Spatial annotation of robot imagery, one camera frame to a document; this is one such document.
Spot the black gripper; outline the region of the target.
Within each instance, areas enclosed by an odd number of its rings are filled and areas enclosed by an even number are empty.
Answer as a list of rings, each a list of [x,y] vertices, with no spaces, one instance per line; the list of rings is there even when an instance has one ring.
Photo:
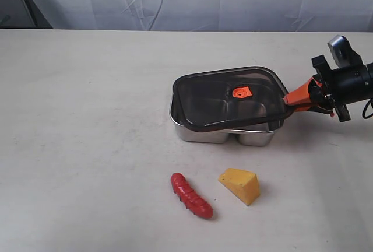
[[[323,55],[312,59],[316,74],[284,97],[294,112],[316,112],[339,121],[351,120],[348,104],[372,99],[372,64],[348,65],[331,69]]]

